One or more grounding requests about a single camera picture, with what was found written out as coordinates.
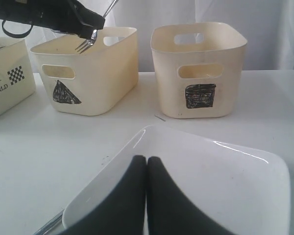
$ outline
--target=cream plastic bin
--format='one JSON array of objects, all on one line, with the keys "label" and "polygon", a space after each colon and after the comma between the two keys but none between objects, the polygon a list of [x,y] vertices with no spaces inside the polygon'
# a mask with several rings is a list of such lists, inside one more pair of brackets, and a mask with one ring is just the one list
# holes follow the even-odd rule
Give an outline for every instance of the cream plastic bin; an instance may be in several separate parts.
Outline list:
[{"label": "cream plastic bin", "polygon": [[[123,39],[105,44],[115,37]],[[109,111],[137,84],[137,32],[130,27],[106,27],[98,32],[94,46],[80,55],[75,48],[83,41],[67,35],[31,52],[52,106],[61,112],[95,116]]]},{"label": "cream plastic bin", "polygon": [[[176,44],[176,35],[198,34],[200,43]],[[229,114],[237,99],[247,40],[225,23],[155,29],[151,49],[162,112],[172,118]]]},{"label": "cream plastic bin", "polygon": [[33,72],[24,40],[0,38],[0,115],[33,94]]}]

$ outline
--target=white backdrop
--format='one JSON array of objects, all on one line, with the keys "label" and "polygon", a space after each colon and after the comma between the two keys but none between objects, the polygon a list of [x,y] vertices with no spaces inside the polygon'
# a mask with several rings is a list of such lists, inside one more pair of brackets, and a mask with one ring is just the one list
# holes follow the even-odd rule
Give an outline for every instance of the white backdrop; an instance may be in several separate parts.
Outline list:
[{"label": "white backdrop", "polygon": [[[81,0],[99,14],[110,1]],[[248,39],[245,70],[294,68],[294,0],[120,0],[106,26],[137,28],[140,71],[152,71],[152,31],[162,25],[193,22],[225,22],[242,33]],[[13,23],[8,27],[16,33],[28,28]],[[56,36],[36,27],[26,43],[32,47]]]}]

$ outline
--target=white tabletop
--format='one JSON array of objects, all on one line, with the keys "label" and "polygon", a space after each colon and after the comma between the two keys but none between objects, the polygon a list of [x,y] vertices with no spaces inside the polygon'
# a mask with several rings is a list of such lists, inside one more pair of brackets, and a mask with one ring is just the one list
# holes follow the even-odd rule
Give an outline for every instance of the white tabletop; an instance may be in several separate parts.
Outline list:
[{"label": "white tabletop", "polygon": [[55,111],[35,79],[37,92],[0,117],[0,235],[33,234],[154,123],[281,156],[291,175],[294,235],[294,70],[244,71],[232,114],[186,120],[161,113],[154,73],[141,73],[138,86],[97,117]]}]

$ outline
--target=white ceramic dish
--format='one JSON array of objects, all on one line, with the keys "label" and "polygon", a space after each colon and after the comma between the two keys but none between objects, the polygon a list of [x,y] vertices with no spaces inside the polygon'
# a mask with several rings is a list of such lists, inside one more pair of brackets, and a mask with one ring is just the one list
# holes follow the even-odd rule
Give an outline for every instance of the white ceramic dish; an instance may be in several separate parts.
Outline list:
[{"label": "white ceramic dish", "polygon": [[66,228],[106,197],[134,155],[161,157],[189,199],[234,233],[289,233],[290,176],[280,157],[159,125],[141,130],[67,206]]}]

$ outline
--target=checkered pattern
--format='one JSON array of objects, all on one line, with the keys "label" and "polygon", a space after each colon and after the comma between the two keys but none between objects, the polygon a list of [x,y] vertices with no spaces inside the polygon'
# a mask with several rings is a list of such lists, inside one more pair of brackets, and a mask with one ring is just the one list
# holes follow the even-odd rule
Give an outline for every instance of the checkered pattern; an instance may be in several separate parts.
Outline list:
[{"label": "checkered pattern", "polygon": [[9,71],[8,75],[9,75],[9,79],[11,81],[11,85],[18,83],[25,78],[23,70],[22,70],[22,66],[19,66],[18,68],[15,68],[15,69]]}]

